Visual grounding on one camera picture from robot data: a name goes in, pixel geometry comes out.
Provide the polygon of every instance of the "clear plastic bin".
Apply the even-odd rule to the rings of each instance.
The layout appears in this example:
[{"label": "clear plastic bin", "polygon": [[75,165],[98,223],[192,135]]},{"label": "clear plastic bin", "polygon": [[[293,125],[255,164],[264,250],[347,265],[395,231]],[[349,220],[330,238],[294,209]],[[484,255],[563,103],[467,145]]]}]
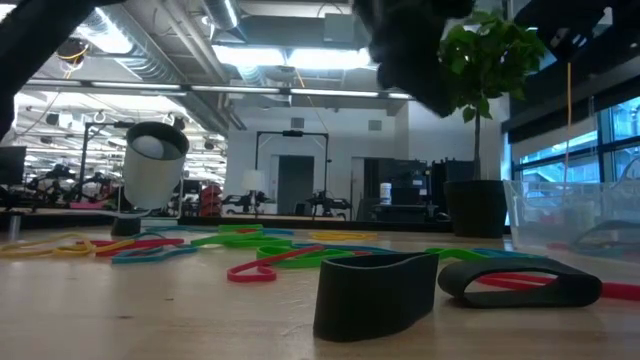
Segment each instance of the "clear plastic bin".
[{"label": "clear plastic bin", "polygon": [[505,181],[514,247],[640,263],[640,180],[605,184]]}]

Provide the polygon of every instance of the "glass window pane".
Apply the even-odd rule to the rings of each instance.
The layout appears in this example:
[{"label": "glass window pane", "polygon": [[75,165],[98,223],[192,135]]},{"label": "glass window pane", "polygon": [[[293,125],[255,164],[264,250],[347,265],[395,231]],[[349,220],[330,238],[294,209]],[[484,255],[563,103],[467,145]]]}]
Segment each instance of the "glass window pane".
[{"label": "glass window pane", "polygon": [[[618,150],[613,154],[616,167],[616,180],[620,179],[620,176],[622,176],[624,169],[627,167],[627,165],[629,165],[631,160],[637,157],[640,157],[640,146]],[[630,176],[631,178],[640,179],[640,171],[628,173],[628,176]]]},{"label": "glass window pane", "polygon": [[639,113],[640,97],[611,108],[614,141],[640,135]]},{"label": "glass window pane", "polygon": [[[569,152],[582,150],[582,149],[589,149],[589,148],[595,147],[596,145],[598,145],[598,132],[592,131],[569,140]],[[566,142],[553,145],[550,148],[542,149],[538,152],[529,154],[521,158],[520,163],[526,164],[532,161],[546,159],[552,156],[564,154],[566,147],[567,147]]]},{"label": "glass window pane", "polygon": [[[523,181],[563,182],[564,162],[539,166],[523,171]],[[600,166],[596,156],[569,160],[567,182],[598,183],[600,182]]]}]

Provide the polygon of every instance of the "doorway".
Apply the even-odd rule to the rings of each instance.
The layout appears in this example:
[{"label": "doorway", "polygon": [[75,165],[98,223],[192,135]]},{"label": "doorway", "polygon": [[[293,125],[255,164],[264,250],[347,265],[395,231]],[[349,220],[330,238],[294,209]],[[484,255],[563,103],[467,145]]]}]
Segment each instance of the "doorway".
[{"label": "doorway", "polygon": [[313,194],[313,156],[280,156],[278,167],[278,214],[293,215],[296,205],[305,204],[305,215],[311,215],[306,199]]}]

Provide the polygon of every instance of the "black fabric loop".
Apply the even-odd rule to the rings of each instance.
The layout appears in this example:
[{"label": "black fabric loop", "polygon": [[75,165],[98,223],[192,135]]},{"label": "black fabric loop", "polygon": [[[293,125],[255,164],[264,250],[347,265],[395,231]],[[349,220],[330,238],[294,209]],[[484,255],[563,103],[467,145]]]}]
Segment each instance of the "black fabric loop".
[{"label": "black fabric loop", "polygon": [[[551,283],[518,291],[465,293],[475,279],[495,273],[539,272],[556,275]],[[546,258],[492,258],[461,261],[445,267],[438,277],[442,290],[471,308],[582,307],[600,298],[597,277]]]},{"label": "black fabric loop", "polygon": [[325,260],[314,335],[349,342],[409,328],[433,309],[437,271],[438,256],[425,253]]}]

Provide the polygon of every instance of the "black plant pot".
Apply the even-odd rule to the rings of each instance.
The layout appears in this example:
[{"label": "black plant pot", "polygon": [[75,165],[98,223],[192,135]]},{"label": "black plant pot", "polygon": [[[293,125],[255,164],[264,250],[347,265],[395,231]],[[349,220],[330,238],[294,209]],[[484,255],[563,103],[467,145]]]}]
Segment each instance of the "black plant pot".
[{"label": "black plant pot", "polygon": [[456,181],[444,184],[456,236],[501,238],[507,217],[502,181]]}]

